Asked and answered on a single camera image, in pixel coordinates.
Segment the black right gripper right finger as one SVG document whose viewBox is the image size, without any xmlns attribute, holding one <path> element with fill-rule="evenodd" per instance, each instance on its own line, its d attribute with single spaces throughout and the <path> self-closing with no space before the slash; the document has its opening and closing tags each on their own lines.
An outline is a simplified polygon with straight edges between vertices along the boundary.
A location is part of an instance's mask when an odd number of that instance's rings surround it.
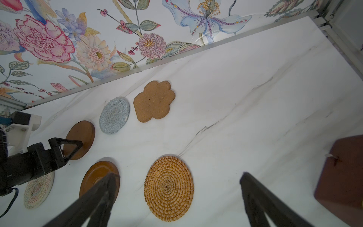
<svg viewBox="0 0 363 227">
<path fill-rule="evenodd" d="M 240 179 L 245 212 L 252 227 L 269 227 L 270 218 L 277 227 L 311 227 L 307 222 L 248 172 Z"/>
</svg>

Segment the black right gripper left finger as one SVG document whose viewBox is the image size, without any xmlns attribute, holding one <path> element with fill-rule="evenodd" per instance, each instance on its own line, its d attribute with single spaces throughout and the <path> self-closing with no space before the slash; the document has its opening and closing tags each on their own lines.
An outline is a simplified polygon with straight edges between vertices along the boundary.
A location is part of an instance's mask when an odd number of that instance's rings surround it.
<svg viewBox="0 0 363 227">
<path fill-rule="evenodd" d="M 45 226 L 81 227 L 87 221 L 88 227 L 106 227 L 116 198 L 119 179 L 118 175 L 109 173 Z"/>
</svg>

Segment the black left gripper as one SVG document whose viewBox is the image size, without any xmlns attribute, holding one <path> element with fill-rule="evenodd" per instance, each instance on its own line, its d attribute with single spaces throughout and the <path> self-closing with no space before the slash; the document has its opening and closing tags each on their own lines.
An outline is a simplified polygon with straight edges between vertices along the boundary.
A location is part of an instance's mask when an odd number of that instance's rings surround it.
<svg viewBox="0 0 363 227">
<path fill-rule="evenodd" d="M 29 147 L 29 152 L 12 156 L 2 149 L 1 188 L 10 189 L 58 170 L 83 147 L 78 140 L 51 138 L 48 142 L 51 146 L 48 150 L 37 143 Z"/>
</svg>

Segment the round wooden coaster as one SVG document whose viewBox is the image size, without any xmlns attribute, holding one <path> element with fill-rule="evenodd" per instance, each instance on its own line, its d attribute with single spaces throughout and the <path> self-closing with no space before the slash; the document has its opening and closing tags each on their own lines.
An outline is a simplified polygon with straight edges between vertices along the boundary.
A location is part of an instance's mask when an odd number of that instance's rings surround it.
<svg viewBox="0 0 363 227">
<path fill-rule="evenodd" d="M 89 121 L 80 121 L 71 128 L 66 139 L 82 141 L 83 146 L 71 158 L 71 160 L 78 160 L 84 157 L 90 150 L 95 139 L 95 127 Z"/>
</svg>

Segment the ridged brown wooden coaster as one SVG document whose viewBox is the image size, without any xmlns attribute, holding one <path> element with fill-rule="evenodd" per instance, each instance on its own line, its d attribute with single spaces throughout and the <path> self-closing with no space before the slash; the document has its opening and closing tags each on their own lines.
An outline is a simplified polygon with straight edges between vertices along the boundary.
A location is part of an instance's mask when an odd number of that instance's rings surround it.
<svg viewBox="0 0 363 227">
<path fill-rule="evenodd" d="M 82 197 L 89 189 L 91 189 L 96 183 L 102 180 L 109 173 L 116 175 L 116 200 L 120 189 L 120 175 L 116 165 L 110 161 L 99 161 L 86 172 L 80 186 L 79 198 Z"/>
</svg>

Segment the multicolour stitched round coaster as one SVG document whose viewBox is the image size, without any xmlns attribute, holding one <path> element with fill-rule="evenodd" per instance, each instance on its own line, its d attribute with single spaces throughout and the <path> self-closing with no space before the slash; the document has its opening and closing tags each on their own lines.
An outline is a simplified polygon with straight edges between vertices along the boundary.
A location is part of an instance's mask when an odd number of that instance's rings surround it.
<svg viewBox="0 0 363 227">
<path fill-rule="evenodd" d="M 54 172 L 51 172 L 28 182 L 23 199 L 26 209 L 36 209 L 46 200 L 53 187 L 54 177 Z"/>
</svg>

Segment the grey-blue woven round coaster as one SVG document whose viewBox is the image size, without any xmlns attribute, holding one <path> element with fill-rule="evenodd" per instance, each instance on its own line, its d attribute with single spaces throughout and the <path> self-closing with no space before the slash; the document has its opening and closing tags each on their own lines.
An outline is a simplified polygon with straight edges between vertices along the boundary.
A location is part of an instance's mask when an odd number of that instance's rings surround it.
<svg viewBox="0 0 363 227">
<path fill-rule="evenodd" d="M 130 115 L 130 104 L 124 97 L 112 99 L 104 107 L 99 118 L 99 126 L 104 134 L 117 133 L 127 122 Z"/>
</svg>

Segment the round woven rattan coaster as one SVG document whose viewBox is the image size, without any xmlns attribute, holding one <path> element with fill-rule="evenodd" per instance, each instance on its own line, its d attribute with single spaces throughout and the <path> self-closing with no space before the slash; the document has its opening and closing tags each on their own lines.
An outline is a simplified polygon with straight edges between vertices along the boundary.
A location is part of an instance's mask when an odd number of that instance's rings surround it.
<svg viewBox="0 0 363 227">
<path fill-rule="evenodd" d="M 144 199 L 160 220 L 173 222 L 184 216 L 194 195 L 194 182 L 188 166 L 176 156 L 157 159 L 144 182 Z"/>
</svg>

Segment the flower-shaped cork coaster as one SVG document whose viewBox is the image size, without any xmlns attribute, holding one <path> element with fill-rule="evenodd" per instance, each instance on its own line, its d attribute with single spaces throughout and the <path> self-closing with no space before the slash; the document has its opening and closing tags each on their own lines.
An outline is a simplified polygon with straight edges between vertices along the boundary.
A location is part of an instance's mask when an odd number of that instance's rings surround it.
<svg viewBox="0 0 363 227">
<path fill-rule="evenodd" d="M 176 94 L 171 90 L 171 84 L 168 81 L 149 82 L 133 101 L 138 120 L 146 123 L 152 118 L 164 118 L 168 115 L 170 104 L 175 97 Z"/>
</svg>

